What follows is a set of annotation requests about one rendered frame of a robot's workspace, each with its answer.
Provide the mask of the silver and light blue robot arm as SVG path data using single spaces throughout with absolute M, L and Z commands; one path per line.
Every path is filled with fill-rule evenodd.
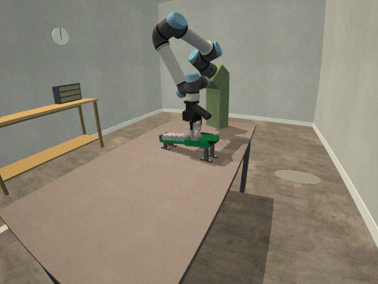
M 198 73 L 187 73 L 185 77 L 169 46 L 169 39 L 172 37 L 182 39 L 197 48 L 190 54 L 188 60 L 201 76 Z M 219 44 L 216 41 L 213 43 L 206 41 L 191 30 L 186 18 L 178 12 L 172 12 L 155 26 L 152 40 L 177 86 L 176 95 L 180 98 L 186 97 L 187 101 L 198 101 L 200 99 L 199 88 L 200 90 L 207 88 L 210 85 L 209 78 L 212 78 L 217 72 L 218 68 L 211 61 L 222 55 Z M 194 104 L 192 110 L 206 120 L 212 116 L 198 104 Z

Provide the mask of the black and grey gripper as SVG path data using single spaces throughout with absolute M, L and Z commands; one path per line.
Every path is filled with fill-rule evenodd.
M 182 111 L 183 113 L 183 120 L 186 122 L 189 122 L 189 126 L 185 128 L 186 131 L 188 131 L 191 135 L 191 140 L 194 137 L 194 129 L 198 130 L 198 133 L 200 133 L 201 126 L 202 126 L 202 117 L 192 110 L 192 106 L 194 104 L 199 103 L 198 101 L 184 101 L 186 103 L 186 110 Z M 187 104 L 188 103 L 188 104 Z

